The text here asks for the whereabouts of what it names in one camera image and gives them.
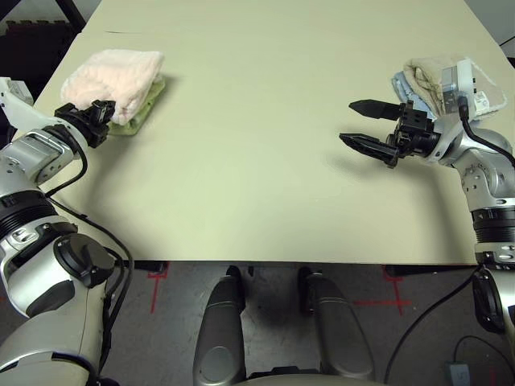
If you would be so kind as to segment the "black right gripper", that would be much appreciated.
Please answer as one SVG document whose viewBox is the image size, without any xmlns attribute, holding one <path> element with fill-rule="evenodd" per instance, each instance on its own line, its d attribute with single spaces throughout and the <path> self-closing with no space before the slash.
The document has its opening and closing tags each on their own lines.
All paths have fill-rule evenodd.
<svg viewBox="0 0 515 386">
<path fill-rule="evenodd" d="M 340 133 L 339 139 L 355 151 L 395 167 L 399 158 L 419 156 L 425 158 L 436 147 L 439 134 L 434 131 L 434 122 L 427 112 L 413 108 L 413 102 L 398 105 L 376 101 L 359 100 L 348 107 L 361 116 L 374 119 L 398 120 L 386 143 L 362 133 Z"/>
</svg>

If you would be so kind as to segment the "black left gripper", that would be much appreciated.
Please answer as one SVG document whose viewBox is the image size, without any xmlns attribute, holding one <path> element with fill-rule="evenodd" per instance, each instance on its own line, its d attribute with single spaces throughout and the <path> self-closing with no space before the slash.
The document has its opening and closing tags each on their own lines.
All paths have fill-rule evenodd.
<svg viewBox="0 0 515 386">
<path fill-rule="evenodd" d="M 115 105 L 115 101 L 94 100 L 88 108 L 79 110 L 72 103 L 67 103 L 56 109 L 54 116 L 73 125 L 89 147 L 97 148 L 107 138 Z"/>
</svg>

